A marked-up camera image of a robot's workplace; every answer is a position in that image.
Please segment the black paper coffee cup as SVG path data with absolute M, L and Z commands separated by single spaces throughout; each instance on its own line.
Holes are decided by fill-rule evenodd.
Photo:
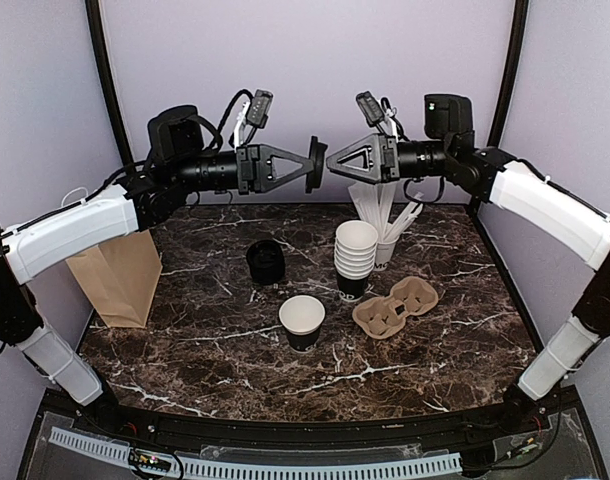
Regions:
M 325 316 L 322 302 L 309 295 L 297 295 L 287 299 L 278 311 L 278 318 L 286 332 L 288 343 L 299 353 L 314 348 Z

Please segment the black plastic cup lid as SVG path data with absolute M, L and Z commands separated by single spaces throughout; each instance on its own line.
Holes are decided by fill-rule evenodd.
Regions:
M 317 136 L 311 137 L 309 160 L 312 163 L 312 171 L 306 175 L 306 194 L 311 194 L 321 186 L 327 149 L 328 145 L 320 142 Z

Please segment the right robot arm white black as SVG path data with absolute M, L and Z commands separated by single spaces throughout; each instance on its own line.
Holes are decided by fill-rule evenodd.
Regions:
M 519 432 L 545 397 L 610 337 L 610 214 L 498 147 L 475 144 L 472 103 L 456 94 L 424 98 L 424 140 L 401 137 L 388 104 L 370 92 L 356 103 L 373 133 L 328 157 L 328 169 L 368 184 L 437 177 L 532 225 L 592 272 L 568 318 L 507 390 L 495 413 L 506 434 Z

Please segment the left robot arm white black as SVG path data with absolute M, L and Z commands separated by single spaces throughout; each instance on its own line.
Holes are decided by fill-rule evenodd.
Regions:
M 238 115 L 231 150 L 219 127 L 193 105 L 170 108 L 148 123 L 150 149 L 134 167 L 111 174 L 96 191 L 22 224 L 0 226 L 0 345 L 14 347 L 77 404 L 105 436 L 126 427 L 125 412 L 99 372 L 42 316 L 30 282 L 66 263 L 96 306 L 120 323 L 149 312 L 162 270 L 150 229 L 203 192 L 264 193 L 282 186 L 276 160 L 296 163 L 292 179 L 320 185 L 325 145 L 312 139 L 300 156 L 255 144 L 267 122 L 263 106 Z

